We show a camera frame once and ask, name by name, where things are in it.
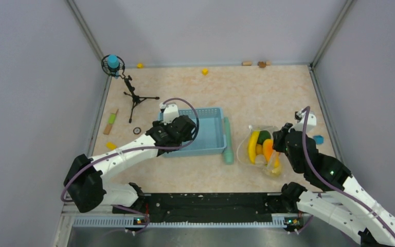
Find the orange yellow mango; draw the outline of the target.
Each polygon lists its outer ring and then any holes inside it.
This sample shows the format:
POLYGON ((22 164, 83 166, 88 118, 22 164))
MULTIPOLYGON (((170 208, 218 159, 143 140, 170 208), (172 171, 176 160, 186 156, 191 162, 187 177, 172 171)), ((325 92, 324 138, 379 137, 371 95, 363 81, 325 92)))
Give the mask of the orange yellow mango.
POLYGON ((262 144, 262 153, 267 163, 270 161, 273 151, 273 140, 266 139, 262 144))

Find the light blue plastic basket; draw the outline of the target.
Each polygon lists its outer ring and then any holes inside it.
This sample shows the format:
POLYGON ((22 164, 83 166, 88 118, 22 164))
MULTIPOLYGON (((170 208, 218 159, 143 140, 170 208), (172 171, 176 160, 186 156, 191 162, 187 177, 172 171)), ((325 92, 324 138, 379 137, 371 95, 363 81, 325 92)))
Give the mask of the light blue plastic basket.
POLYGON ((163 154, 164 157, 188 157, 221 154, 226 148, 224 115, 221 107, 195 109, 200 121, 197 138, 189 146, 163 154))

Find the clear zip top bag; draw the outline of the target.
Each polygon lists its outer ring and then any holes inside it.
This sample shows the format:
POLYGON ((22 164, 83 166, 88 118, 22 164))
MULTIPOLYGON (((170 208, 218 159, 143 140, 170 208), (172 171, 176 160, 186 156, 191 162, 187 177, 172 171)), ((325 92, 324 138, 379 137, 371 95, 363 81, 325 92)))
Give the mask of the clear zip top bag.
POLYGON ((249 133, 240 142, 236 156, 243 165, 252 165, 277 178, 282 174, 282 154, 273 148, 275 126, 249 125, 249 133))

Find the yellow banana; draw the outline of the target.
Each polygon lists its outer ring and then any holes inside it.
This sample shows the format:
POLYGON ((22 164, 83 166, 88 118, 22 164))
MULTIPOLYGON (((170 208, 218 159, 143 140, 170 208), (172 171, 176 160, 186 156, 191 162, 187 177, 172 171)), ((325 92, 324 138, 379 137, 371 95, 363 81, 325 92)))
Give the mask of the yellow banana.
POLYGON ((256 156, 257 156, 256 145, 258 142, 259 134, 260 134, 260 131, 252 131, 252 133, 249 137, 248 145, 247 145, 248 158, 252 164, 255 164, 255 160, 256 160, 256 156))

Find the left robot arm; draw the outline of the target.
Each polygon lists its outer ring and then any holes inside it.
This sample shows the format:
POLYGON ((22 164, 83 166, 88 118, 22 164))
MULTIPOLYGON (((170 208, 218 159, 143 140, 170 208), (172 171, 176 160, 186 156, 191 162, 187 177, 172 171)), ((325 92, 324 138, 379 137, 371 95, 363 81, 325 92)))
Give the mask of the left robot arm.
POLYGON ((100 205, 125 206, 133 213, 144 207, 142 192, 136 185, 110 184, 111 177, 133 165, 180 150, 191 144, 199 132, 198 123, 181 115, 170 123, 154 121, 152 128, 132 142, 98 156, 85 154, 74 158, 64 179, 63 202, 73 202, 80 213, 100 205))

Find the green lime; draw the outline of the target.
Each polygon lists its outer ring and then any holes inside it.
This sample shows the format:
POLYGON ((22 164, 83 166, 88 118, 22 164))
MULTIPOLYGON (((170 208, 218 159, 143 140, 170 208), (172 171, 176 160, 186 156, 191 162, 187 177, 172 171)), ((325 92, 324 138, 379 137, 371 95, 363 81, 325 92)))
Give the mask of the green lime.
POLYGON ((262 145, 267 139, 272 139, 272 135, 268 130, 262 130, 259 133, 257 144, 262 145))

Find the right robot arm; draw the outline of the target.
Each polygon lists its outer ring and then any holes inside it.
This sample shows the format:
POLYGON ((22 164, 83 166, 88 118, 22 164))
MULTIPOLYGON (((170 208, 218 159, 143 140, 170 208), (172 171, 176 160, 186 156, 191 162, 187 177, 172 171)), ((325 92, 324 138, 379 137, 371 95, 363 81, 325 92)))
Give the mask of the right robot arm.
POLYGON ((361 246, 395 246, 395 217, 358 183, 351 171, 334 157, 322 154, 314 139, 286 123, 272 133, 273 148, 287 157, 295 173, 333 197, 336 206, 296 182, 284 184, 281 206, 303 211, 344 232, 361 246))

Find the orange potato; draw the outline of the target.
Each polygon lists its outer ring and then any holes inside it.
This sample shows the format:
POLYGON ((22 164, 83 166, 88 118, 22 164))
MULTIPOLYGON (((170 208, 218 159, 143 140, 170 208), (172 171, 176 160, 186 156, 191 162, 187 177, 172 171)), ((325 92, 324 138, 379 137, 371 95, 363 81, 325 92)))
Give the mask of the orange potato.
POLYGON ((255 148, 256 155, 262 155, 263 154, 263 147, 261 144, 256 144, 255 148))

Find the beige garlic bulb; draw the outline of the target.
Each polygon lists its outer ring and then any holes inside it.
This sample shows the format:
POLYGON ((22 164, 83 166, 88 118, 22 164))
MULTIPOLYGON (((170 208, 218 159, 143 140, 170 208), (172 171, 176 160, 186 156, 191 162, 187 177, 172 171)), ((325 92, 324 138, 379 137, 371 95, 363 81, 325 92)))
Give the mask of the beige garlic bulb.
POLYGON ((255 165, 257 166, 266 166, 267 165, 267 161, 265 159, 264 155, 257 155, 255 157, 255 165))

